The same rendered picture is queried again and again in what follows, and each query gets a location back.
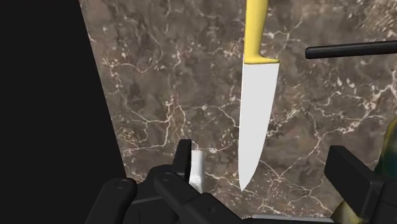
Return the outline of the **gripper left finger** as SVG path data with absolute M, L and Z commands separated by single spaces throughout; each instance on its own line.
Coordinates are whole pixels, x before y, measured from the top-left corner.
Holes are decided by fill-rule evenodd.
M 182 139 L 172 164 L 150 169 L 142 183 L 110 179 L 85 224 L 242 224 L 242 220 L 210 193 L 189 184 L 192 142 Z

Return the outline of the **green yellow rounded object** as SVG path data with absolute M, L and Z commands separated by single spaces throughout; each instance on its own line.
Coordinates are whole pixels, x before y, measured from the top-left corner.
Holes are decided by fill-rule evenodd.
M 373 170 L 376 174 L 397 178 L 397 117 L 388 125 L 384 134 L 379 161 Z M 368 218 L 361 218 L 342 201 L 331 215 L 334 222 L 340 224 L 368 224 Z

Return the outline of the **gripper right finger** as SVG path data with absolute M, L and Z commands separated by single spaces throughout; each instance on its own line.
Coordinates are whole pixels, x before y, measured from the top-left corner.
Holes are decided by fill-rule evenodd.
M 324 175 L 368 224 L 397 224 L 397 179 L 378 175 L 347 148 L 332 145 Z

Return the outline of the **yellow handled kitchen knife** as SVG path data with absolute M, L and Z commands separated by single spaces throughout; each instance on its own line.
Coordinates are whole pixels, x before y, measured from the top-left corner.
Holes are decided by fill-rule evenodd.
M 244 190 L 256 172 L 265 144 L 279 73 L 279 59 L 260 53 L 269 0 L 246 0 L 240 95 L 238 175 Z

